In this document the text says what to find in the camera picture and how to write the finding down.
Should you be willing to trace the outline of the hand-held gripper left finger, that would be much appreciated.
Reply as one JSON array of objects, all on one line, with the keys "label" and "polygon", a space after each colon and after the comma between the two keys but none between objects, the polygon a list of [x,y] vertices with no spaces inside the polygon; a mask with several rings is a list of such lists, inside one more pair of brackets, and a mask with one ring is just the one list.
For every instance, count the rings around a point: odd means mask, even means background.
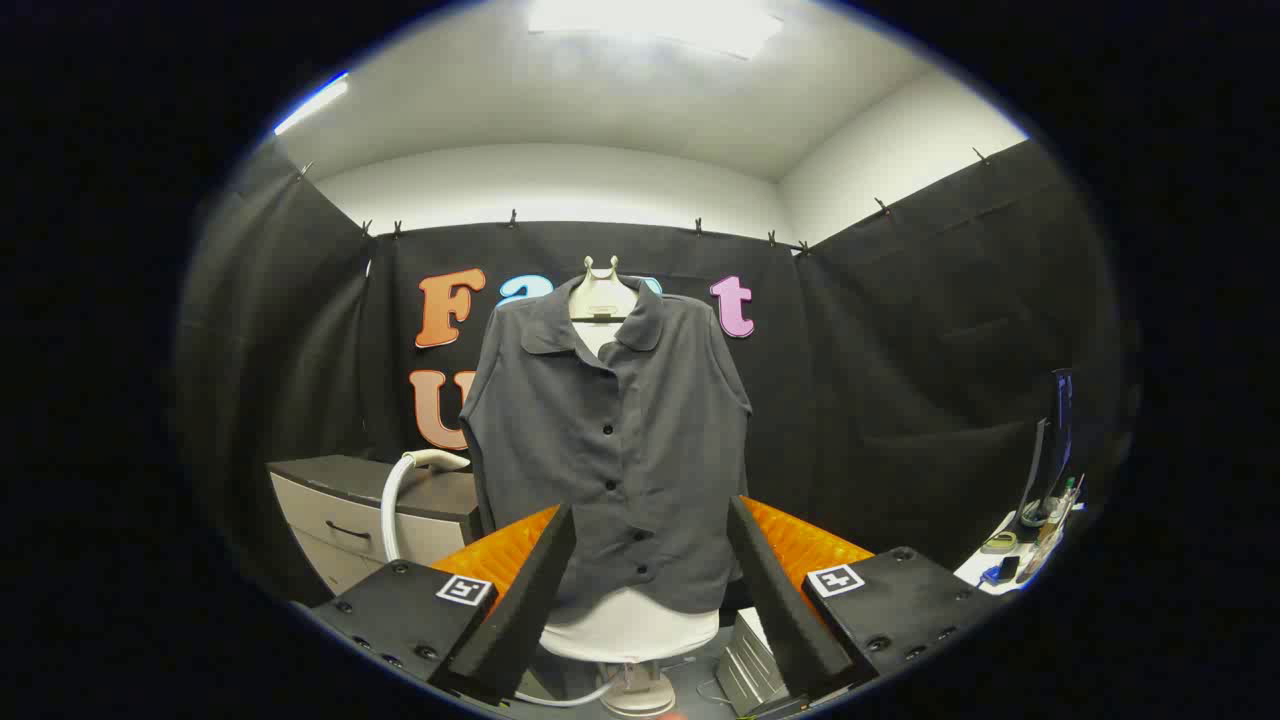
[{"label": "hand-held gripper left finger", "polygon": [[500,706],[516,697],[575,547],[573,510],[556,505],[429,565],[389,561],[294,610],[416,689]]}]

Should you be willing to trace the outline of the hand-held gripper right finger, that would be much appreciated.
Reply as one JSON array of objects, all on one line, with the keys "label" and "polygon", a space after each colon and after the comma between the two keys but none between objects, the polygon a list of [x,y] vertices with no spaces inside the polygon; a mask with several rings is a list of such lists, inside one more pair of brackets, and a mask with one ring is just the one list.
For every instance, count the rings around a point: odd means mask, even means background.
[{"label": "hand-held gripper right finger", "polygon": [[1002,610],[911,547],[869,552],[736,496],[727,537],[792,697],[882,685],[965,641]]}]

